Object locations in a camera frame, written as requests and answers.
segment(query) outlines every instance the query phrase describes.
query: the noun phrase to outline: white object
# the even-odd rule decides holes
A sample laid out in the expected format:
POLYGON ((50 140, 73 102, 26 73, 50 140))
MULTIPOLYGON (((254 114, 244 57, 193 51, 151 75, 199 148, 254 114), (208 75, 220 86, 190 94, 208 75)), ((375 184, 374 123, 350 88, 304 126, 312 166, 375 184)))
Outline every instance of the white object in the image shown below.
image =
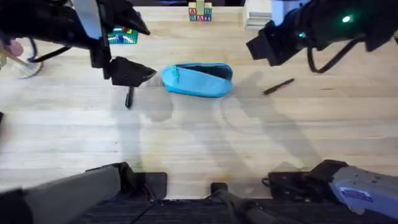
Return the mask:
POLYGON ((246 0, 243 7, 244 29, 262 29, 271 19, 271 0, 246 0))
POLYGON ((280 25, 291 10, 309 0, 246 0, 243 8, 243 26, 246 30, 259 30, 270 20, 280 25))

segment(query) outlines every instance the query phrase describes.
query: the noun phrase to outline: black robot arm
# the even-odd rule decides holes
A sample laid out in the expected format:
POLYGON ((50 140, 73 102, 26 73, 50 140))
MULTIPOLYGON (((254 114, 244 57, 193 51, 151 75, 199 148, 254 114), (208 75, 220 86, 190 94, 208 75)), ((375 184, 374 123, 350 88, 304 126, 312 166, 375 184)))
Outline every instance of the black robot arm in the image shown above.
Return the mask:
POLYGON ((139 86, 155 70, 122 57, 112 60, 108 33, 121 25, 149 35, 145 23, 126 0, 79 0, 75 7, 66 1, 0 0, 1 40, 29 37, 57 44, 67 50, 79 47, 90 51, 91 66, 102 68, 113 85, 139 86))

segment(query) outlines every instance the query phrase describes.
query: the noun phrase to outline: green led light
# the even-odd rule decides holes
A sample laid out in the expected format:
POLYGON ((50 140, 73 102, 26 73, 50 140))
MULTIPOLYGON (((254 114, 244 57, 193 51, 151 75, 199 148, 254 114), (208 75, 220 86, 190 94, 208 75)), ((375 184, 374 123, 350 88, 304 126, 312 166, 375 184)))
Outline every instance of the green led light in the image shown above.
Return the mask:
POLYGON ((345 16, 345 17, 342 19, 342 21, 343 21, 343 22, 351 22, 351 16, 345 16))

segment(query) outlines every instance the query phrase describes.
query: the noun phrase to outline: toy block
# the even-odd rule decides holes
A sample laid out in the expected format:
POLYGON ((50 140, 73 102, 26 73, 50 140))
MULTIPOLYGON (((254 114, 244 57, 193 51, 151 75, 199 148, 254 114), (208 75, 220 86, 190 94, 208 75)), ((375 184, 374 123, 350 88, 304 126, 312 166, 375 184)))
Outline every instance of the toy block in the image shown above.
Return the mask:
POLYGON ((204 15, 204 14, 205 14, 205 1, 197 0, 197 15, 204 15))
POLYGON ((203 22, 205 20, 204 15, 197 15, 198 21, 203 22))
POLYGON ((211 22, 211 15, 205 15, 204 20, 205 22, 211 22))
POLYGON ((196 15, 197 14, 197 9, 196 8, 189 8, 189 14, 190 15, 196 15))
POLYGON ((190 21, 196 21, 197 20, 197 16, 196 15, 189 15, 189 20, 190 21))
POLYGON ((211 8, 205 7, 205 16, 210 16, 210 15, 211 15, 211 8))
POLYGON ((197 3, 196 2, 189 2, 188 3, 188 8, 196 9, 197 3))
POLYGON ((196 2, 188 3, 188 12, 189 12, 190 15, 196 15, 197 14, 197 3, 196 2))

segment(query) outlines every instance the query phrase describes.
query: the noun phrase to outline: black pen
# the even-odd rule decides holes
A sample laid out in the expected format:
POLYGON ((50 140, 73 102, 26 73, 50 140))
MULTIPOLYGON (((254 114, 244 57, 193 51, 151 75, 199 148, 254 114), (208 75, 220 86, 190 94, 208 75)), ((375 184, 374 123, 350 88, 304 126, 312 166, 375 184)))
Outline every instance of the black pen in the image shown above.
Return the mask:
POLYGON ((284 81, 284 82, 282 82, 281 84, 278 84, 278 85, 276 85, 276 86, 273 86, 273 87, 269 88, 268 90, 264 90, 264 91, 262 92, 262 94, 263 94, 263 95, 270 95, 271 93, 277 91, 280 87, 282 87, 282 86, 284 86, 284 85, 287 85, 287 84, 289 84, 289 83, 291 83, 291 82, 293 82, 293 81, 294 81, 294 78, 291 78, 290 80, 284 81))

